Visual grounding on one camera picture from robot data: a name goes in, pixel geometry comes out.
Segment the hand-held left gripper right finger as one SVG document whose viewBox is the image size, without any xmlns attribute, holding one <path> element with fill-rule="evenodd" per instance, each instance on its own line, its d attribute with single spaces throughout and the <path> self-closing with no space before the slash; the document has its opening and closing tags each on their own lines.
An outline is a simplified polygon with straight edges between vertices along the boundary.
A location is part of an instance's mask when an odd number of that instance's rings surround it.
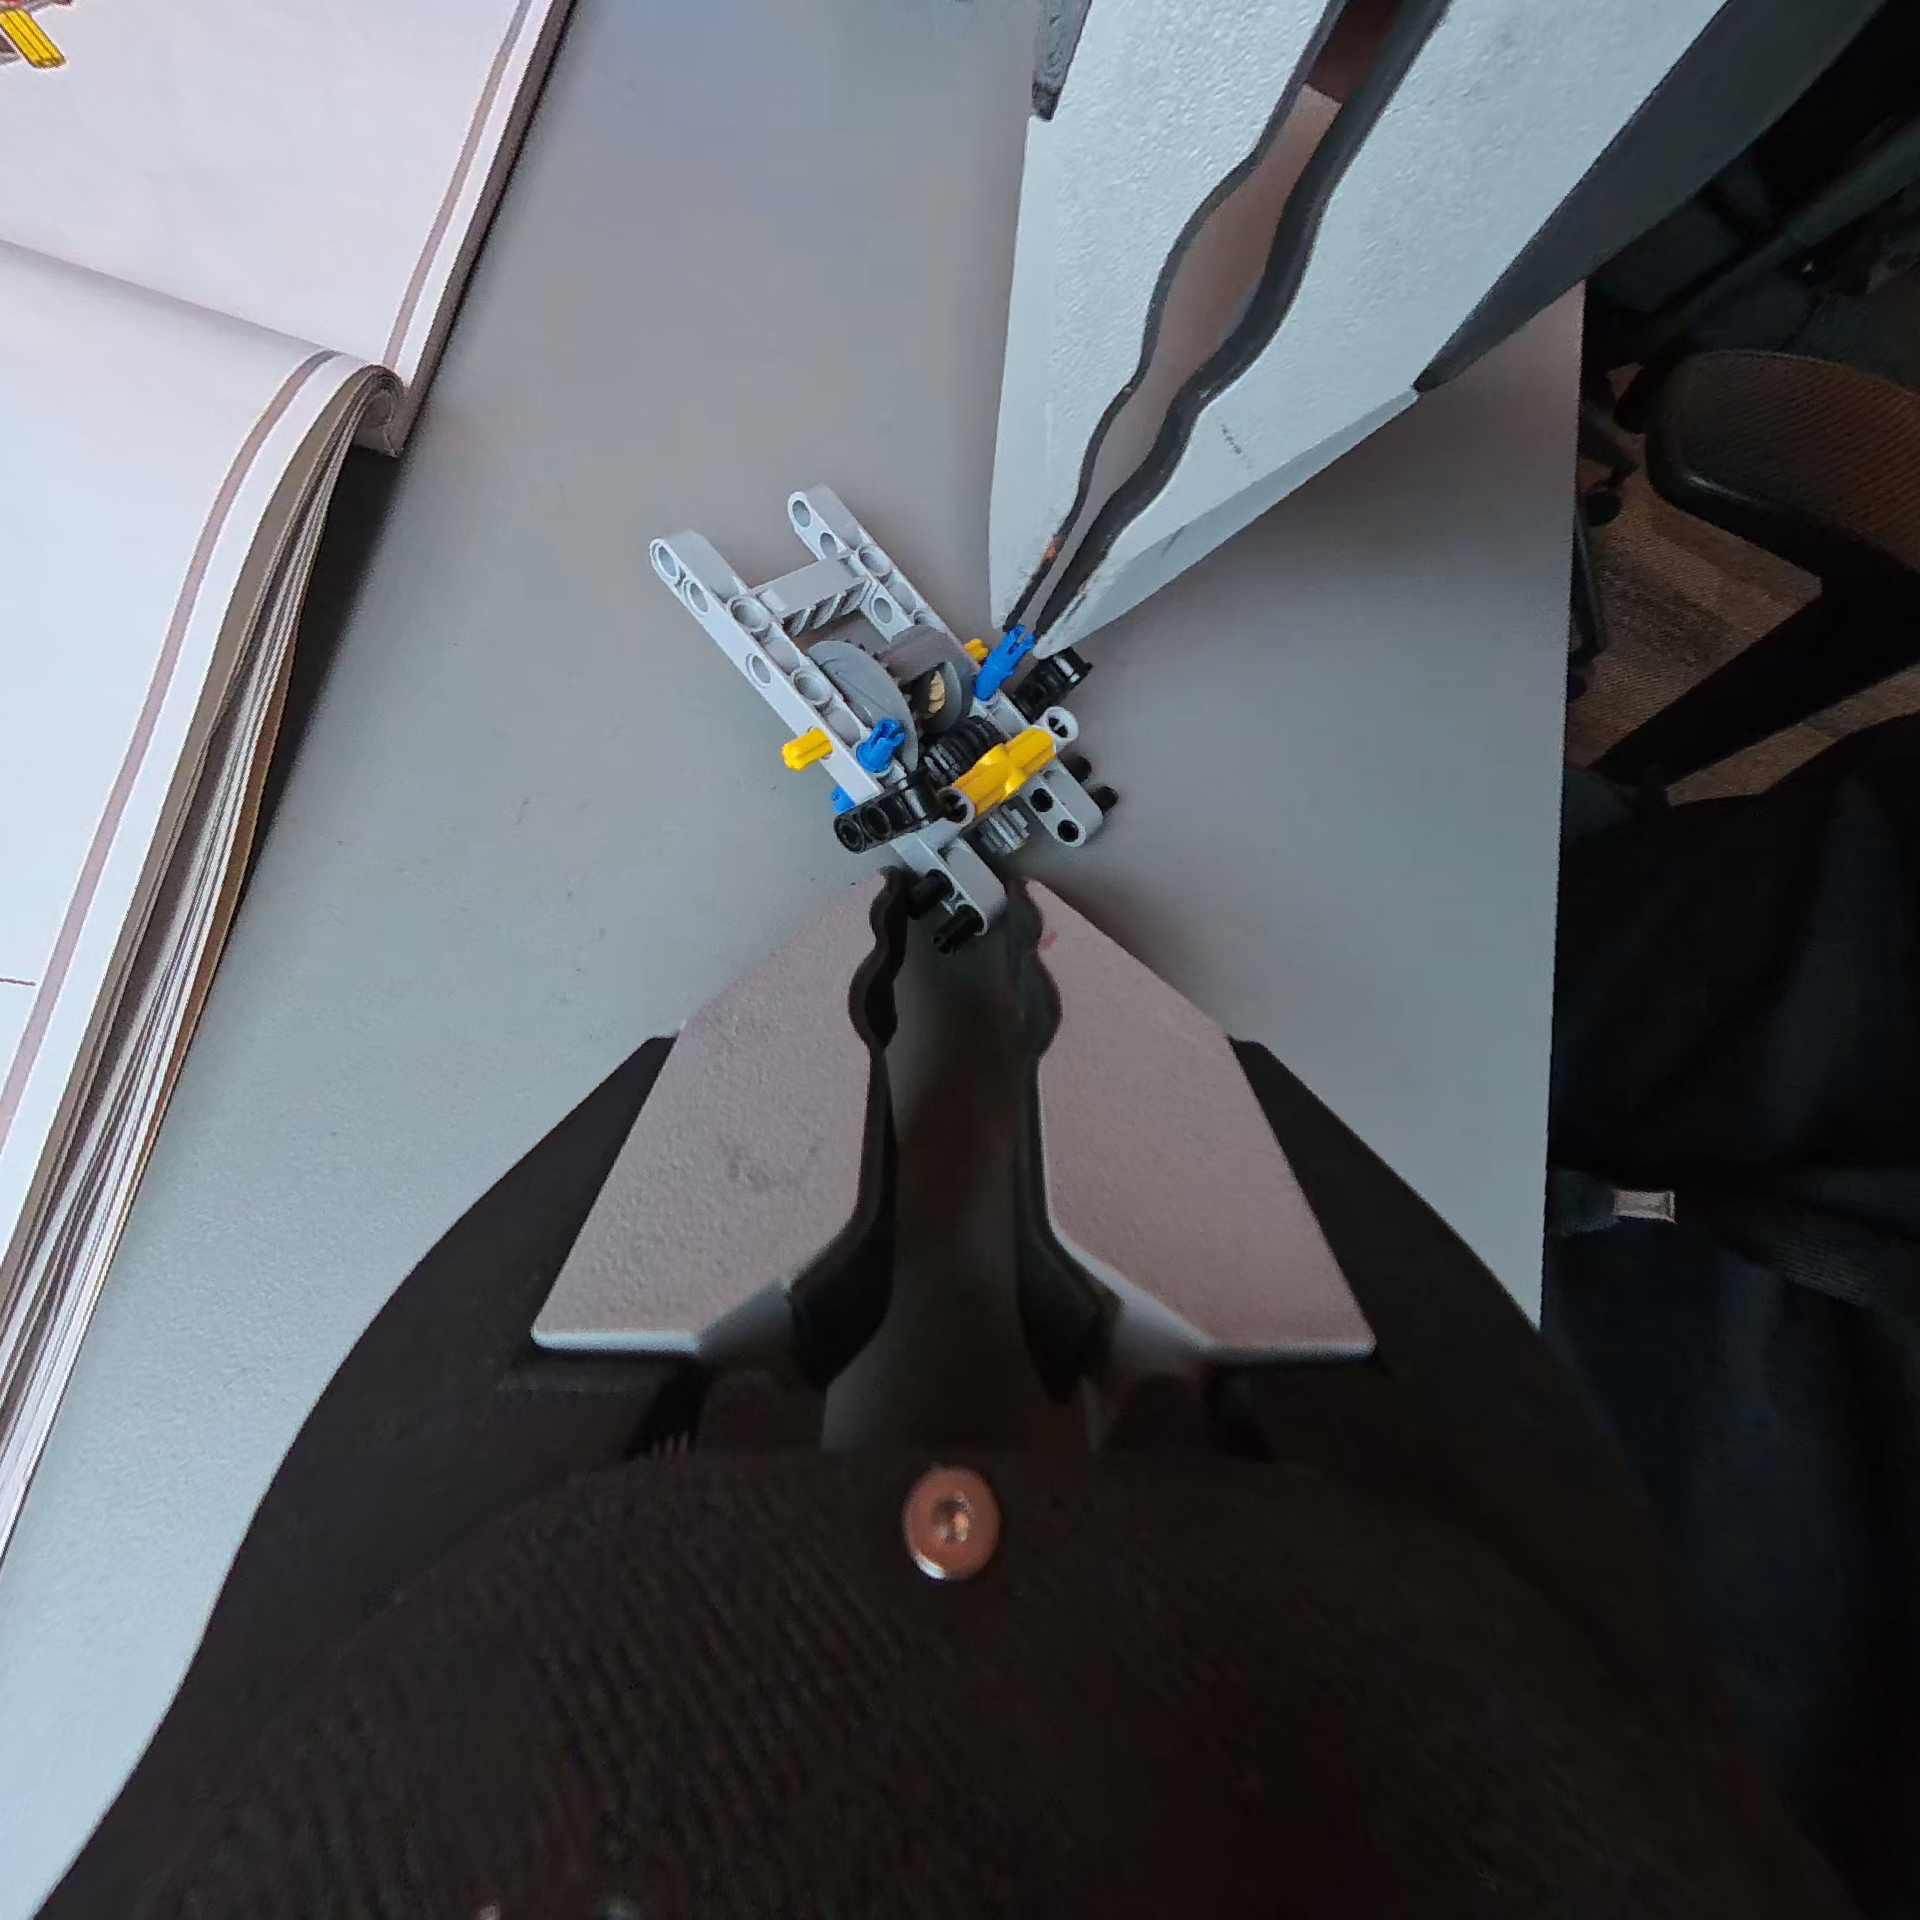
<svg viewBox="0 0 1920 1920">
<path fill-rule="evenodd" d="M 1045 1389 L 1370 1358 L 1377 1336 L 1227 1034 L 1036 880 L 1007 928 L 1015 1292 Z"/>
</svg>

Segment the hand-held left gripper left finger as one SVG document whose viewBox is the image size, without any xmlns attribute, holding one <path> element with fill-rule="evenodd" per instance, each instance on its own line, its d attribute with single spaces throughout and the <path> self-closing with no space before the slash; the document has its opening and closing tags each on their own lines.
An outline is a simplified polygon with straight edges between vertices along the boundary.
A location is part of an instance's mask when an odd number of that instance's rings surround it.
<svg viewBox="0 0 1920 1920">
<path fill-rule="evenodd" d="M 894 1276 L 905 883 L 865 878 L 709 1000 L 534 1318 L 547 1353 L 766 1366 L 827 1388 Z"/>
</svg>

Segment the open lego instruction booklet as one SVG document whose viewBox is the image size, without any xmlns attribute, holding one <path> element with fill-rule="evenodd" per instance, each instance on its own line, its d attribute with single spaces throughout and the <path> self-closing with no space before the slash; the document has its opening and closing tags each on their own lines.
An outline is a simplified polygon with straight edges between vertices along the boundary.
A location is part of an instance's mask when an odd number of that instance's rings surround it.
<svg viewBox="0 0 1920 1920">
<path fill-rule="evenodd" d="M 569 4 L 3 44 L 3 1540 L 242 888 L 351 448 L 410 438 Z"/>
</svg>

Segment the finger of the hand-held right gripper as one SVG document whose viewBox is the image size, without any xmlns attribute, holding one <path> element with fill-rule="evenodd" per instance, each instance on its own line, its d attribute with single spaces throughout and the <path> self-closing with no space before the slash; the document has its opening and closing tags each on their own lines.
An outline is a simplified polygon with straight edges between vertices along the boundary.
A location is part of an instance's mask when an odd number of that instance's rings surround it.
<svg viewBox="0 0 1920 1920">
<path fill-rule="evenodd" d="M 1321 2 L 1045 4 L 989 508 L 999 626 L 1083 516 L 1181 252 L 1253 174 L 1337 24 Z"/>
<path fill-rule="evenodd" d="M 1343 102 L 1310 75 L 1180 257 L 1141 388 L 1030 606 L 1113 622 L 1406 411 L 1418 377 L 1722 4 L 1398 4 Z"/>
</svg>

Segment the grey lego chassis assembly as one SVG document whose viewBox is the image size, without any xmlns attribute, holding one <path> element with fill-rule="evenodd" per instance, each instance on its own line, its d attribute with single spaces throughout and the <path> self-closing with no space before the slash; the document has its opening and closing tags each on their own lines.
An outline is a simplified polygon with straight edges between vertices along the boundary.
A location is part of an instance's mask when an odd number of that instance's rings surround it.
<svg viewBox="0 0 1920 1920">
<path fill-rule="evenodd" d="M 935 950 L 958 954 L 1005 907 L 995 859 L 1038 834 L 1083 849 L 1118 803 L 1092 779 L 1068 707 L 1087 662 L 1071 649 L 1042 656 L 1038 641 L 979 704 L 975 649 L 1007 628 L 958 638 L 827 488 L 794 491 L 783 515 L 806 561 L 769 582 L 747 582 L 695 532 L 657 538 L 650 561 L 781 722 L 783 765 L 833 782 L 839 845 L 898 865 L 908 914 L 937 917 Z M 855 749 L 883 718 L 915 746 L 876 778 Z"/>
</svg>

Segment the black office chair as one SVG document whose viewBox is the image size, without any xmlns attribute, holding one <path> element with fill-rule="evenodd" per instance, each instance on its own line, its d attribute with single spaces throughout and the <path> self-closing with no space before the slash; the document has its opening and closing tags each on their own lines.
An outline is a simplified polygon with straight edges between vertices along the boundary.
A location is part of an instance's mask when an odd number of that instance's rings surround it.
<svg viewBox="0 0 1920 1920">
<path fill-rule="evenodd" d="M 1589 532 L 1602 643 L 1575 669 L 1575 764 L 1731 795 L 1916 713 L 1916 424 L 1916 269 L 1790 352 L 1676 362 Z"/>
</svg>

